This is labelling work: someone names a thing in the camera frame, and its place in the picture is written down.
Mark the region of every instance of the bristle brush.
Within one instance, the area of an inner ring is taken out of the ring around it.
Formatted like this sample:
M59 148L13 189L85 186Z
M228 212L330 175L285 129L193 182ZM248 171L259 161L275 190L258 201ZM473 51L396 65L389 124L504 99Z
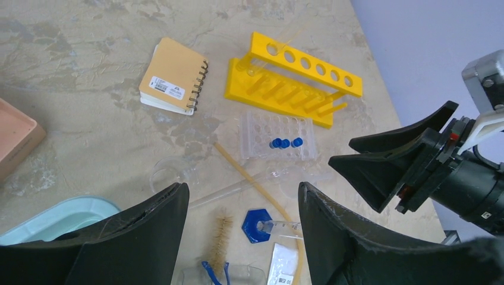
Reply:
M227 272L229 263L226 262L226 253L228 251L229 235L231 234L232 227L233 218L227 216L226 213L222 211L216 218L216 228L208 260L207 262L203 261L201 263L205 270L208 271L212 282L216 285L220 285L218 279L220 279L223 274L226 276L228 285L230 284Z

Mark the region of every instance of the white packet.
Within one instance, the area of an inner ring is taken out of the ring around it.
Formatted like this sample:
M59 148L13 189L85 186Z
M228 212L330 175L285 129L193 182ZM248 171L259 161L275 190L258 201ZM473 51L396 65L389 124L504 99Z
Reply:
M275 243L267 285L291 285L298 267L298 251Z

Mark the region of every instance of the blue hexagonal base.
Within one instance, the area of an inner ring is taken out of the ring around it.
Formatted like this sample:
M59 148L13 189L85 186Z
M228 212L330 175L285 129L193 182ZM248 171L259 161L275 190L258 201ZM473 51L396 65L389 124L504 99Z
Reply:
M267 242L270 234L257 230L257 223L260 221L271 221L271 216L266 209L249 210L241 229L248 237L250 243Z

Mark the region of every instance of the small vial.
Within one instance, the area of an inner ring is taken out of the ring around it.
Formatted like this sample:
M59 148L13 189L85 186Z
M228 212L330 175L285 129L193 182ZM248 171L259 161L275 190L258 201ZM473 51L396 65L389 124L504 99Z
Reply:
M300 147L303 145L303 139L302 138L295 138L291 142L291 147Z
M282 145L280 145L280 149L288 148L291 145L291 142L288 139L282 140Z
M278 148L282 146L282 139L281 138L275 138L269 143L270 148Z

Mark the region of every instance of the light blue container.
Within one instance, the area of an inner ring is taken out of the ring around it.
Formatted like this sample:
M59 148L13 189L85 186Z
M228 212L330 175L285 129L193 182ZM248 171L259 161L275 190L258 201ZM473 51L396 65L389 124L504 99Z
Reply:
M120 212L114 203L99 196L67 199L26 220L0 236L0 245L54 240Z

